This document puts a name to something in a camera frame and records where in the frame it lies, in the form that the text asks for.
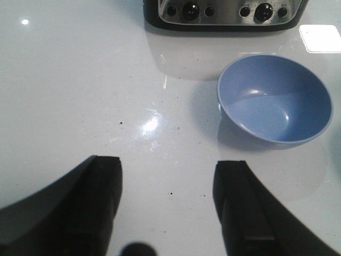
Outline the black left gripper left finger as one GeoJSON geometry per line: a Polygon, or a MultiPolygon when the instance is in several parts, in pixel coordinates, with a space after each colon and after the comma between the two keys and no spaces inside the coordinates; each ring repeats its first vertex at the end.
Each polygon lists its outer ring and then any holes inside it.
{"type": "Polygon", "coordinates": [[[90,156],[1,209],[1,255],[105,255],[122,192],[118,157],[90,156]]]}

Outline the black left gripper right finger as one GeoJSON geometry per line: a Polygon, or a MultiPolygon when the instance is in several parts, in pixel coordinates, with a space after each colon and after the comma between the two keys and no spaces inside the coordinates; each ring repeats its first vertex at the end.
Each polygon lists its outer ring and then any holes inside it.
{"type": "Polygon", "coordinates": [[[219,161],[213,199],[227,255],[338,255],[259,181],[245,161],[219,161]]]}

